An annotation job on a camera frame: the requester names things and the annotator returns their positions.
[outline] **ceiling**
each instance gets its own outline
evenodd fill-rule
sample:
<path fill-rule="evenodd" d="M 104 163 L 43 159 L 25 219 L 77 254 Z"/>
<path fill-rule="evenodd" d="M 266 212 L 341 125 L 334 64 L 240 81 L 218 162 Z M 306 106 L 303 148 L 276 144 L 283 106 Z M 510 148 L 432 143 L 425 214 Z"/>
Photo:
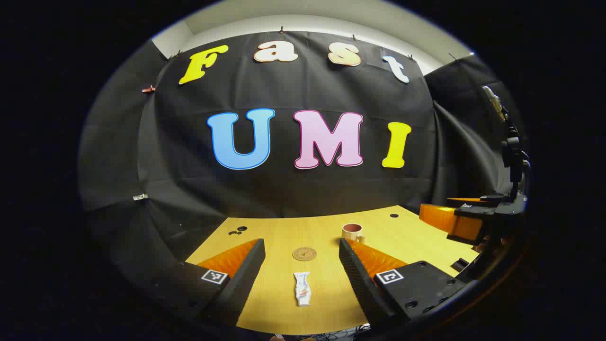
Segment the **ceiling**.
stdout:
<path fill-rule="evenodd" d="M 270 15 L 316 15 L 364 25 L 427 52 L 438 61 L 469 55 L 456 38 L 402 7 L 383 0 L 223 0 L 185 19 L 193 34 Z"/>

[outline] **orange soft finger pad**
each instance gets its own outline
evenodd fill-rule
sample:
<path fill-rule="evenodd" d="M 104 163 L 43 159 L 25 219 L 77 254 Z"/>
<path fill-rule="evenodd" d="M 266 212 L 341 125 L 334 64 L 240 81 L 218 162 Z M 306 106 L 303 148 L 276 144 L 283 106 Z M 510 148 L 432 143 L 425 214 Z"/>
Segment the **orange soft finger pad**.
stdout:
<path fill-rule="evenodd" d="M 419 219 L 447 233 L 452 233 L 455 228 L 457 216 L 456 208 L 421 204 Z"/>
<path fill-rule="evenodd" d="M 401 260 L 393 258 L 388 254 L 384 254 L 383 252 L 373 249 L 370 246 L 358 243 L 354 240 L 346 240 L 353 249 L 353 252 L 355 252 L 360 259 L 362 266 L 364 266 L 364 269 L 366 269 L 366 272 L 370 278 L 373 279 L 373 281 L 378 272 L 397 269 L 408 265 Z"/>
<path fill-rule="evenodd" d="M 212 256 L 209 259 L 198 263 L 198 266 L 225 272 L 229 274 L 229 277 L 232 279 L 258 240 L 259 239 L 253 239 L 244 244 L 240 244 L 235 248 L 223 251 L 218 255 Z"/>

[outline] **letter i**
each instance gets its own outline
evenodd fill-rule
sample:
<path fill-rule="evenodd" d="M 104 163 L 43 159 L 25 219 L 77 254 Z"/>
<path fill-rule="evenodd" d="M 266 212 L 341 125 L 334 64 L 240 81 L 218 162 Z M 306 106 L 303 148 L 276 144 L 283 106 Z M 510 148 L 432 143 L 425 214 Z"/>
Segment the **letter i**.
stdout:
<path fill-rule="evenodd" d="M 387 129 L 391 132 L 391 141 L 389 142 L 387 157 L 383 159 L 381 164 L 387 168 L 402 168 L 404 167 L 403 156 L 406 136 L 412 129 L 408 124 L 400 122 L 391 122 L 387 125 Z"/>

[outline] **mug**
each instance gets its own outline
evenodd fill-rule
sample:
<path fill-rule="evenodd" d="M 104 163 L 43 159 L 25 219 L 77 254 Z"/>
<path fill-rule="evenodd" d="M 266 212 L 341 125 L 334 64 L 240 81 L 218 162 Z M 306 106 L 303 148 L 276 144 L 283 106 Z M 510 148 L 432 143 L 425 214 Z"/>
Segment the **mug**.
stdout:
<path fill-rule="evenodd" d="M 366 242 L 366 237 L 362 235 L 362 225 L 353 223 L 345 224 L 341 230 L 341 238 L 359 241 L 362 244 Z"/>

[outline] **white tube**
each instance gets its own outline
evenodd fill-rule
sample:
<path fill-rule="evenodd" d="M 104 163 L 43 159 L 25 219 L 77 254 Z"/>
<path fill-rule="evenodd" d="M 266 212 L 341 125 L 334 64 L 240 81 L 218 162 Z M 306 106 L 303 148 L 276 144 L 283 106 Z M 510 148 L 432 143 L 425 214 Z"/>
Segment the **white tube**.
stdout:
<path fill-rule="evenodd" d="M 311 299 L 311 288 L 307 283 L 307 275 L 309 275 L 309 271 L 307 272 L 295 272 L 295 279 L 297 280 L 297 284 L 295 286 L 295 295 L 297 297 L 297 301 L 299 302 L 299 306 L 309 306 L 309 301 Z"/>

